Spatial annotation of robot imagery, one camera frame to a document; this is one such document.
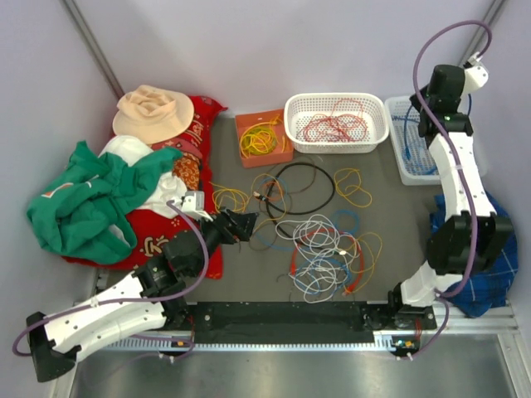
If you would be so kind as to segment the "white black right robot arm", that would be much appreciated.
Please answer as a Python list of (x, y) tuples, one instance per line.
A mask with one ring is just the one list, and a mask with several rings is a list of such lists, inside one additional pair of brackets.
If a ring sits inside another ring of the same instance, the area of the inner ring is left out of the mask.
[(470, 117), (459, 110), (462, 97), (488, 79), (479, 61), (438, 65), (419, 95), (410, 98), (419, 114), (418, 134), (440, 178), (445, 218), (427, 241), (425, 262), (389, 294), (387, 318), (397, 328), (408, 327), (439, 296), (490, 270), (514, 231), (511, 220), (499, 215), (487, 196), (475, 161)]

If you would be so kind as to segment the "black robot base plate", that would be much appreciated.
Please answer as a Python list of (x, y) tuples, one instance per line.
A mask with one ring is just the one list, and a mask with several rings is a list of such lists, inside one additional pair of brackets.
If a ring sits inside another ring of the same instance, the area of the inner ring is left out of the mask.
[(373, 333), (436, 329), (433, 309), (388, 303), (202, 302), (174, 316), (167, 330), (191, 331), (203, 344), (371, 342)]

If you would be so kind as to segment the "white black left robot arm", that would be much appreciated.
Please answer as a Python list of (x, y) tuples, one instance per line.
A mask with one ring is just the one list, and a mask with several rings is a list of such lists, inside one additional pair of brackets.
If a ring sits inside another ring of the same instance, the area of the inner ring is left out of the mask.
[(28, 345), (39, 382), (55, 380), (112, 343), (150, 330), (176, 329), (188, 319), (187, 278), (205, 278), (220, 245), (248, 241), (257, 213), (222, 209), (163, 244), (161, 253), (110, 288), (62, 313), (27, 318)]

